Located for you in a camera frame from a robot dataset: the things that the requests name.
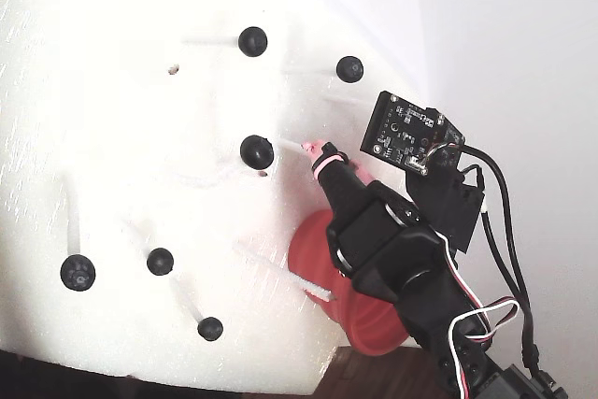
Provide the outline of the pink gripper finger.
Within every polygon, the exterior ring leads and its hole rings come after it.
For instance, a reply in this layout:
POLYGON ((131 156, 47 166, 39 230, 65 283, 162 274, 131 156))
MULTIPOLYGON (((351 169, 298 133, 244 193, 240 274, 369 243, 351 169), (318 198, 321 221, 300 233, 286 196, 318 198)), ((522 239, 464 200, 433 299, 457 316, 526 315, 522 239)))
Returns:
POLYGON ((369 173, 369 171, 359 163, 352 163, 351 167, 354 171, 354 174, 363 184, 370 184, 374 181, 374 177, 369 173))
POLYGON ((332 142, 305 142, 302 150, 311 162, 313 178, 322 188, 335 215, 348 216, 374 202, 373 194, 357 176, 348 155, 332 142))

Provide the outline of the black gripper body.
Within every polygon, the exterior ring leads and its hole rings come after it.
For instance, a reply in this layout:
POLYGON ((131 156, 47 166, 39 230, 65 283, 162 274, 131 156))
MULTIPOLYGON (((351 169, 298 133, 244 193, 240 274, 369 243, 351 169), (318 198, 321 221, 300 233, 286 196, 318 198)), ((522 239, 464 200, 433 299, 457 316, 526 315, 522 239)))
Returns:
POLYGON ((353 289, 390 304, 453 301, 456 282, 445 245, 418 208, 382 183, 366 186, 374 202, 335 215, 326 230, 334 265, 353 289))

